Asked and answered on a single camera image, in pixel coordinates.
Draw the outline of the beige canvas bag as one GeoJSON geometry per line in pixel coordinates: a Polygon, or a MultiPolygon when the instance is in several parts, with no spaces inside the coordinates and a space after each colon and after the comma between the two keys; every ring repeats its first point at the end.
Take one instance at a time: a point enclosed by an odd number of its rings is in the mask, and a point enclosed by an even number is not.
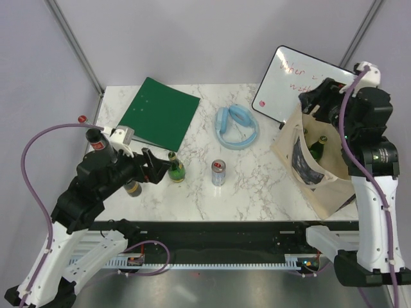
{"type": "Polygon", "coordinates": [[[271,150],[319,218],[326,219],[355,200],[338,132],[331,124],[303,114],[300,105],[285,122],[271,150]],[[321,135],[328,141],[322,158],[316,162],[309,148],[321,135]]]}

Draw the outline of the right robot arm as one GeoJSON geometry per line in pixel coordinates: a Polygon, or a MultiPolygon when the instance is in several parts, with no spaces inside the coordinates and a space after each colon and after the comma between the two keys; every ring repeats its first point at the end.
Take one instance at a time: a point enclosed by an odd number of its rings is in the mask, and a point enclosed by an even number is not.
{"type": "Polygon", "coordinates": [[[345,90],[342,83],[326,78],[299,99],[303,113],[341,134],[342,157],[356,195],[359,244],[317,225],[294,236],[296,249],[322,252],[343,286],[409,285],[410,269],[401,256],[396,230],[398,151],[384,136],[393,111],[390,95],[377,87],[345,90]]]}

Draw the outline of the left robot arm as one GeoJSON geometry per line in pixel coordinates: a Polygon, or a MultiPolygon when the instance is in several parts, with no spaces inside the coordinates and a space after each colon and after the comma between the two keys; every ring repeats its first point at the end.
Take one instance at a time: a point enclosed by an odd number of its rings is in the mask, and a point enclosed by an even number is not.
{"type": "Polygon", "coordinates": [[[158,184],[170,166],[148,148],[131,155],[119,151],[111,156],[104,150],[86,154],[69,187],[47,215],[48,236],[35,264],[20,285],[6,291],[6,301],[15,307],[72,307],[85,284],[111,258],[124,251],[135,252],[141,245],[138,228],[122,219],[89,253],[67,265],[103,212],[103,202],[132,182],[158,184]]]}

